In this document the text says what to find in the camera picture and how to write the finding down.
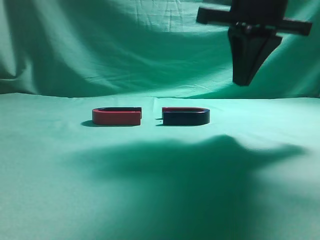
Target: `magnet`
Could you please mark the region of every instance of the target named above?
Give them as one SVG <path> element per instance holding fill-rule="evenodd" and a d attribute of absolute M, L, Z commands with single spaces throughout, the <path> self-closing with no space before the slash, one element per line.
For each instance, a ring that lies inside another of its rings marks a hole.
<path fill-rule="evenodd" d="M 163 125 L 197 126 L 210 123 L 210 110 L 202 107 L 163 107 Z"/>
<path fill-rule="evenodd" d="M 137 126 L 141 124 L 142 107 L 100 107 L 92 110 L 97 125 Z"/>

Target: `green backdrop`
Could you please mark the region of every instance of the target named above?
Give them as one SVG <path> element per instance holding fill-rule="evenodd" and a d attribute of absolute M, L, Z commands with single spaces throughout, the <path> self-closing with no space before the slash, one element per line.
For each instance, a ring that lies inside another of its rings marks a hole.
<path fill-rule="evenodd" d="M 311 35 L 283 35 L 250 87 L 232 83 L 227 28 L 196 23 L 204 5 L 229 9 L 200 0 L 0 0 L 0 93 L 319 97 L 319 0 L 289 1 L 286 16 L 314 22 Z"/>

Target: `red magnet end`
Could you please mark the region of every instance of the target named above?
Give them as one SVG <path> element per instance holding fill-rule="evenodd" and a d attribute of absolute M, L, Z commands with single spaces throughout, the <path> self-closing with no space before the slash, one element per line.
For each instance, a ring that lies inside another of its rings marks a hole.
<path fill-rule="evenodd" d="M 97 125 L 137 126 L 141 124 L 141 107 L 101 107 L 92 110 L 92 121 Z"/>

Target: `green fabric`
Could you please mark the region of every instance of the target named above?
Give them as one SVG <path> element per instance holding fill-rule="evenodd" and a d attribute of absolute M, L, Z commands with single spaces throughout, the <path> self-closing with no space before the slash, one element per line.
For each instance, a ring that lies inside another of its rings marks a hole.
<path fill-rule="evenodd" d="M 319 97 L 319 0 L 289 1 L 286 16 L 314 22 L 311 35 L 284 35 L 250 87 L 232 84 L 227 28 L 196 23 L 208 5 L 229 9 L 200 0 L 0 0 L 0 93 Z"/>
<path fill-rule="evenodd" d="M 320 239 L 320 99 L 0 95 L 1 240 Z M 95 127 L 91 109 L 143 107 Z M 161 107 L 211 109 L 161 126 Z"/>

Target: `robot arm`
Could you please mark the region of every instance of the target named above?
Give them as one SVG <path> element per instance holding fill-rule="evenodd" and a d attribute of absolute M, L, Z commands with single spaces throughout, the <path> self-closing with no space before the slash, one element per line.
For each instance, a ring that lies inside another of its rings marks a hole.
<path fill-rule="evenodd" d="M 308 36 L 312 23 L 284 18 L 288 0 L 232 0 L 230 11 L 199 8 L 200 24 L 228 26 L 233 82 L 248 86 L 281 44 L 280 33 Z"/>

